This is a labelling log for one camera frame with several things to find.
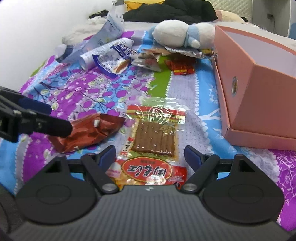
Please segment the snack package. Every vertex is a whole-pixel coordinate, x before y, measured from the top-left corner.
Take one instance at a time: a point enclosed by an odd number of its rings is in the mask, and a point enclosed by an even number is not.
[[[181,47],[181,48],[169,48],[167,46],[161,46],[159,44],[155,44],[152,48],[150,49],[144,49],[144,51],[148,53],[154,53],[154,54],[163,54],[163,55],[169,55],[169,54],[174,54],[174,53],[179,53],[188,57],[193,57],[193,58],[214,58],[217,55],[216,49],[202,49],[198,50],[195,48],[191,47]]]
[[[178,133],[188,108],[180,100],[147,98],[130,105],[127,118],[131,131],[115,163],[107,171],[120,189],[124,185],[176,185],[187,179],[179,163]]]
[[[97,144],[117,132],[126,119],[108,114],[92,114],[72,121],[72,133],[66,137],[49,136],[60,153],[67,153]]]
[[[165,60],[165,64],[173,71],[174,75],[194,74],[194,64],[196,58],[181,54],[170,55],[170,60]]]
[[[114,44],[118,44],[118,43],[124,44],[125,46],[131,48],[134,44],[134,41],[128,38],[116,39],[114,41],[111,41],[107,44],[104,44],[100,47],[97,47],[91,51],[88,51],[80,55],[79,64],[81,65],[82,69],[85,71],[88,71],[94,68],[96,64],[94,62],[93,54],[95,55],[106,54]]]
[[[159,67],[157,59],[153,53],[140,53],[131,64],[145,69],[150,69],[155,72],[161,72],[161,68]]]
[[[124,32],[125,24],[122,14],[117,13],[116,8],[107,15],[107,20],[103,27],[91,37],[77,45],[67,45],[64,54],[58,58],[61,63],[73,63],[80,58],[80,55],[97,48],[110,41],[118,39]]]
[[[113,45],[106,54],[93,55],[93,58],[95,64],[105,75],[116,78],[131,65],[133,54],[138,54],[138,52],[118,43]]]

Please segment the striped black surface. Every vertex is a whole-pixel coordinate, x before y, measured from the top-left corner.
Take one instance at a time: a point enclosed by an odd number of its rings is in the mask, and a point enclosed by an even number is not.
[[[236,226],[210,215],[199,198],[174,186],[126,186],[89,214],[61,226],[25,223],[14,241],[286,241],[276,223]]]

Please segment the pink box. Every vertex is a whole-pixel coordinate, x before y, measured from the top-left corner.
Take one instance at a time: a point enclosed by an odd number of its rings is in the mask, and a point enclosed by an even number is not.
[[[296,150],[296,52],[249,32],[215,28],[222,135],[232,145]]]

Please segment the white plush toy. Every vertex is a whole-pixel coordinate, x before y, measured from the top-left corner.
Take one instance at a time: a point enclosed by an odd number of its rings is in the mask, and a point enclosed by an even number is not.
[[[214,47],[215,27],[210,23],[188,25],[180,20],[165,20],[150,31],[154,40],[171,48],[192,47],[208,49]]]

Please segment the red snack bag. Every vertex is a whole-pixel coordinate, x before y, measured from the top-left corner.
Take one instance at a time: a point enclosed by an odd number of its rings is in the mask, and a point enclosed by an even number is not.
[[[48,139],[60,153],[67,153],[97,144],[117,132],[124,117],[107,114],[92,114],[72,121],[72,133],[66,137],[49,136]]]
[[[165,60],[168,68],[174,72],[174,75],[194,74],[194,64],[196,59],[193,57],[173,54],[171,60]]]

